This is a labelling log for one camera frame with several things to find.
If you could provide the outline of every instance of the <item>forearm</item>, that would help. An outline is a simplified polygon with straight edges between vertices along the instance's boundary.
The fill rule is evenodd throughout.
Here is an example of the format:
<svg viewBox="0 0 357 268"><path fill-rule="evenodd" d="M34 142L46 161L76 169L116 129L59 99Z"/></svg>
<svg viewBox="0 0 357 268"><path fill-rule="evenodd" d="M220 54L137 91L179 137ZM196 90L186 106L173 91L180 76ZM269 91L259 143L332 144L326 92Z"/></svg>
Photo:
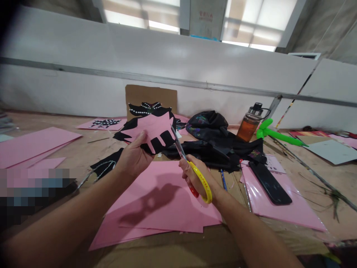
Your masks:
<svg viewBox="0 0 357 268"><path fill-rule="evenodd" d="M15 267L56 267L101 222L132 178L113 170L8 242L6 248Z"/></svg>
<svg viewBox="0 0 357 268"><path fill-rule="evenodd" d="M249 267L302 267L284 242L222 188L213 204L231 230Z"/></svg>

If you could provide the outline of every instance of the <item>pink cardstock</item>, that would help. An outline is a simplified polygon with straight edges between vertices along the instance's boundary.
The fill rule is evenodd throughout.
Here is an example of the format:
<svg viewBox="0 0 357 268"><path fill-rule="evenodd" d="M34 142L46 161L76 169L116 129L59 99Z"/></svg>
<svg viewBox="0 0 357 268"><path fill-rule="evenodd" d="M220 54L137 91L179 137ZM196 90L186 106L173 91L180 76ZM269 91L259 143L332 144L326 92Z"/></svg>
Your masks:
<svg viewBox="0 0 357 268"><path fill-rule="evenodd" d="M116 125L111 125L109 126L108 128L105 128L105 127L99 127L97 128L98 126L93 126L93 122L96 121L96 120L106 120L106 119L114 119L114 120L121 120L118 124ZM124 124L126 123L126 117L110 117L110 118L96 118L96 119L93 119L87 123L84 123L84 124L81 124L79 126L77 126L76 128L80 128L80 129L90 129L90 130L120 130Z"/></svg>
<svg viewBox="0 0 357 268"><path fill-rule="evenodd" d="M249 166L249 161L248 160L243 160L242 164ZM272 155L272 154L267 154L266 167L270 171L286 174L285 169L282 167L282 165L279 163L279 161L276 159L276 157L274 155Z"/></svg>
<svg viewBox="0 0 357 268"><path fill-rule="evenodd" d="M145 117L138 118L138 126L136 128L131 128L127 130L122 130L121 133L130 136L131 138L126 138L125 140L128 142L133 142L140 135L140 133L144 130L147 133L146 140L144 143L147 143L151 152L153 154L159 153L155 152L153 145L151 144L151 140L154 138L158 138L162 146L166 146L164 140L161 138L161 134L165 131L169 131L172 139L175 139L175 135L172 133L171 125L174 121L174 118L170 118L170 113L157 117L152 114L149 114Z"/></svg>
<svg viewBox="0 0 357 268"><path fill-rule="evenodd" d="M53 154L54 152L58 151L59 149L65 147L66 145L68 145L70 143L71 143L71 141L68 142L68 143L65 143L65 144L63 144L61 146L58 146L58 147L56 147L56 148L54 148L52 150L49 150L46 153L39 154L38 156L35 156L33 158L30 158L30 159L28 159L26 161L23 161L21 163L18 163L16 165L8 167L8 168L9 169L27 169L27 168L30 168L31 166L35 165L37 162L45 159L47 156Z"/></svg>
<svg viewBox="0 0 357 268"><path fill-rule="evenodd" d="M37 162L28 169L7 169L7 187L39 188L42 186L42 179L49 178L49 170L55 169L65 159L65 157L48 158Z"/></svg>
<svg viewBox="0 0 357 268"><path fill-rule="evenodd" d="M187 123L190 119L187 118L187 117L184 117L182 115L176 115L174 114L175 118L176 119L180 119L181 120L181 123ZM178 132L181 134L181 135L188 135L189 133L187 132L186 130L186 127L181 129L181 130L178 130Z"/></svg>
<svg viewBox="0 0 357 268"><path fill-rule="evenodd" d="M242 166L242 175L254 214L286 221L318 231L327 231L324 224L316 216L306 200L300 195L286 174L272 173L292 199L293 202L290 205L274 205L250 167Z"/></svg>
<svg viewBox="0 0 357 268"><path fill-rule="evenodd" d="M336 140L340 140L340 141L344 142L345 144L351 146L352 148L357 149L357 139L345 138L345 137L337 136L337 135L334 135L334 134L330 134L329 136L331 138L334 138Z"/></svg>
<svg viewBox="0 0 357 268"><path fill-rule="evenodd" d="M47 158L34 164L31 169L54 169L57 168L66 158Z"/></svg>
<svg viewBox="0 0 357 268"><path fill-rule="evenodd" d="M112 205L103 223L119 227L202 233L222 222L212 204L195 198L182 179L178 161L152 162Z"/></svg>
<svg viewBox="0 0 357 268"><path fill-rule="evenodd" d="M0 168L8 168L48 152L82 135L50 127L0 143Z"/></svg>
<svg viewBox="0 0 357 268"><path fill-rule="evenodd" d="M89 251L124 243L144 236L155 235L155 234L166 233L166 232L169 231L144 229L144 228L119 227L116 220L112 220L103 223L100 226L98 233L96 234L92 244L89 247Z"/></svg>

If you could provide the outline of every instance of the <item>left hand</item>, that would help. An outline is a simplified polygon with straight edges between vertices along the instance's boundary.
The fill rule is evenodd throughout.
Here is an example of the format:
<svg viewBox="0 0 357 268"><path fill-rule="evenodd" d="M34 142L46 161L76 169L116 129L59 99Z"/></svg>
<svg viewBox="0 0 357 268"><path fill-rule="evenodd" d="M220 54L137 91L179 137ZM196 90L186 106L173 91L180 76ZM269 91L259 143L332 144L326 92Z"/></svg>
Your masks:
<svg viewBox="0 0 357 268"><path fill-rule="evenodd" d="M142 131L135 141L123 150L115 170L135 180L150 165L154 156L145 152L140 145L144 143L146 132Z"/></svg>

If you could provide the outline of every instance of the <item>black phone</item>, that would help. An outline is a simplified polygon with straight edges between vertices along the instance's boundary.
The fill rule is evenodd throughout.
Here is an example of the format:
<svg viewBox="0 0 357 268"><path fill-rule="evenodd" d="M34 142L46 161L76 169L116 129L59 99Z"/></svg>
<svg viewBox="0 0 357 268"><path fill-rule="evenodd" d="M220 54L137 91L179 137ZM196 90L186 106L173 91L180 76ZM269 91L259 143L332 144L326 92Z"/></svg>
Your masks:
<svg viewBox="0 0 357 268"><path fill-rule="evenodd" d="M249 166L275 205L289 205L293 202L264 164L250 161Z"/></svg>

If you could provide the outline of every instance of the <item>scissors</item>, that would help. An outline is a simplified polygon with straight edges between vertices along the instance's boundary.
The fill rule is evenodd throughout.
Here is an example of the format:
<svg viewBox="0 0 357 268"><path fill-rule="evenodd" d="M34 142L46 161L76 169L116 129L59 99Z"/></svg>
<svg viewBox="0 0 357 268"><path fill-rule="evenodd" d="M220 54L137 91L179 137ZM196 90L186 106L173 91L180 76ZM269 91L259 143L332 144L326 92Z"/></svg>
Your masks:
<svg viewBox="0 0 357 268"><path fill-rule="evenodd" d="M176 130L173 128L173 126L171 126L171 129L172 129L172 132L174 133L175 135L175 146L176 146L176 149L180 155L181 158L183 158L184 160L187 161L187 163L189 163L189 165L191 166L191 168L193 169L193 171L196 173L196 175L198 176L198 178L200 179L205 191L206 191L206 195L207 197L204 198L202 197L202 199L204 200L204 202L206 202L207 204L210 204L212 202L212 192L211 192L211 189L205 179L205 177L202 175L202 173L200 172L200 170L194 165L194 163L192 162L189 162L187 160L187 157L186 157L186 154L185 152L183 151L183 148L182 148L182 145L176 135ZM190 188L190 191L192 192L193 196L198 198L198 196L200 195L197 190L192 186L189 187Z"/></svg>

